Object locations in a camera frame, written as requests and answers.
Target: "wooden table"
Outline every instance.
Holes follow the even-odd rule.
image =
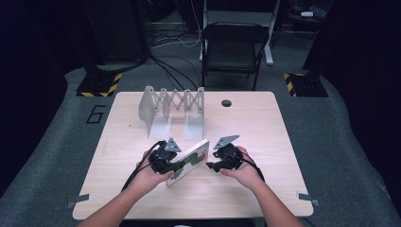
[[[145,123],[139,119],[142,92],[123,92],[115,97],[99,139],[73,216],[84,219],[110,201],[148,150],[158,140],[148,139]],[[223,107],[221,101],[232,101]],[[203,138],[213,146],[223,136],[239,134],[233,144],[247,149],[262,170],[266,183],[288,209],[298,217],[313,213],[310,201],[301,201],[297,192],[308,194],[303,176],[288,138],[277,101],[270,92],[205,92]],[[183,140],[183,112],[171,110],[170,136],[182,150],[199,141]],[[201,165],[171,186],[160,183],[137,202],[126,219],[169,218],[257,218],[263,217],[256,198],[235,179],[222,176]]]

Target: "gray bracket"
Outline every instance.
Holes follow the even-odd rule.
[[[303,193],[297,192],[297,197],[301,201],[310,201],[315,206],[320,206],[321,205],[321,203],[318,200],[312,200],[312,197],[307,195],[307,194],[303,194]]]
[[[77,202],[87,201],[87,200],[89,200],[89,194],[77,196],[77,197],[74,198],[73,201],[68,201],[65,204],[65,208],[67,208],[67,209],[68,208],[73,208],[76,205]]]
[[[202,87],[193,95],[190,90],[185,90],[183,94],[174,90],[169,94],[164,88],[157,94],[153,87],[147,86],[139,103],[138,114],[147,125],[148,138],[164,140],[169,138],[172,124],[170,107],[173,106],[179,111],[182,105],[184,108],[183,139],[202,140],[204,119],[204,88]]]
[[[224,148],[231,142],[235,141],[238,137],[239,137],[239,135],[220,137],[220,139],[218,140],[218,142],[216,143],[216,145],[213,149]]]
[[[181,149],[178,147],[177,143],[174,141],[173,138],[170,138],[165,146],[166,151],[173,151],[173,152],[181,152]]]

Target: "wire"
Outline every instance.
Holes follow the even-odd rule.
[[[316,227],[316,225],[313,224],[312,221],[310,221],[308,218],[302,218],[302,219],[304,219],[310,226]]]
[[[162,47],[162,46],[165,46],[165,45],[169,45],[169,44],[182,44],[185,47],[191,48],[191,47],[196,46],[201,41],[201,26],[200,26],[200,22],[198,20],[197,14],[195,12],[193,0],[191,0],[191,7],[192,7],[192,12],[194,13],[194,17],[195,17],[195,20],[196,20],[197,26],[198,26],[198,33],[199,33],[198,39],[196,41],[184,41],[183,39],[186,39],[189,36],[187,36],[185,38],[182,38],[180,36],[164,37],[162,40],[159,40],[159,41],[178,40],[179,42],[157,44],[157,45],[153,44],[154,46],[152,47],[152,49],[158,48],[158,47]]]
[[[123,189],[121,191],[124,191],[132,182],[132,179],[135,178],[136,174],[138,174],[139,171],[141,171],[142,169],[144,169],[145,167],[149,166],[150,164],[144,166],[141,168],[141,165],[145,162],[145,160],[148,158],[148,156],[150,155],[150,153],[153,151],[154,148],[156,148],[156,146],[158,146],[160,144],[160,141],[157,142],[156,144],[154,144],[144,155],[144,157],[142,158],[141,162],[139,162],[138,166],[136,166],[135,170],[132,172],[132,174],[129,176],[129,178],[127,179],[127,181],[124,183]]]
[[[195,72],[195,74],[197,75],[197,78],[198,78],[198,83],[199,83],[199,85],[201,86],[201,78],[200,78],[200,76],[199,76],[199,74],[198,74],[197,69],[195,68],[194,64],[193,64],[191,61],[188,61],[187,59],[185,59],[185,58],[183,58],[183,57],[180,57],[180,56],[176,56],[176,55],[158,56],[158,58],[165,58],[165,57],[178,58],[178,59],[181,59],[181,60],[183,60],[183,61],[188,62],[188,63],[192,66],[192,68],[194,69],[194,72]]]
[[[167,67],[170,68],[170,69],[172,69],[172,70],[174,70],[174,71],[176,71],[177,73],[179,73],[179,74],[180,74],[181,76],[183,76],[184,78],[188,79],[188,81],[189,81],[190,83],[192,83],[192,85],[195,87],[195,90],[198,91],[198,86],[194,83],[194,81],[192,81],[192,79],[190,79],[190,78],[189,78],[188,76],[186,76],[184,73],[182,73],[182,72],[179,71],[178,69],[174,68],[173,66],[169,65],[168,63],[157,59],[157,58],[154,57],[154,56],[150,56],[150,58],[151,58],[155,63],[157,63],[160,67],[162,67],[162,68],[166,71],[166,74],[167,74],[168,79],[170,80],[171,84],[172,84],[177,90],[180,90],[180,89],[178,89],[178,88],[175,86],[175,84],[171,81],[171,79],[174,79],[174,80],[176,81],[176,83],[178,83],[178,84],[180,85],[180,87],[182,88],[182,90],[185,90],[185,88],[183,88],[183,86],[178,82],[178,80],[170,73],[170,71],[168,71]]]
[[[261,171],[260,168],[256,165],[256,163],[254,162],[254,160],[251,159],[251,160],[253,161],[253,163],[252,163],[252,162],[250,162],[250,161],[248,161],[248,160],[246,160],[246,159],[244,159],[244,158],[239,158],[238,156],[235,156],[235,155],[233,155],[233,154],[224,154],[224,155],[227,155],[227,156],[233,157],[233,158],[235,158],[235,159],[237,159],[237,160],[239,160],[239,161],[248,163],[249,165],[251,165],[251,166],[256,170],[257,174],[259,174],[259,177],[263,180],[263,182],[265,181],[265,177],[263,176],[262,171]]]
[[[150,58],[151,58],[155,63],[157,63],[160,67],[162,67],[162,68],[165,70],[165,72],[166,72],[166,74],[167,74],[167,77],[168,77],[168,80],[170,80],[171,84],[174,86],[175,89],[180,90],[180,89],[178,89],[177,86],[171,81],[171,78],[173,78],[173,79],[181,86],[182,90],[185,90],[185,89],[183,88],[183,86],[177,81],[177,79],[168,71],[168,69],[165,68],[165,66],[164,66],[158,59],[154,58],[153,56],[150,56]]]

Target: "wrist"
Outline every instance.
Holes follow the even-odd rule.
[[[269,186],[263,181],[255,181],[249,188],[255,195],[270,189]]]

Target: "dark background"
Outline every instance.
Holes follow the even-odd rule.
[[[82,55],[97,64],[104,59],[79,0],[15,0],[0,10],[3,194],[59,108],[67,89],[64,75],[83,66]],[[305,62],[339,90],[353,132],[399,213],[400,11],[395,0],[334,0]],[[85,44],[80,51],[77,35]]]

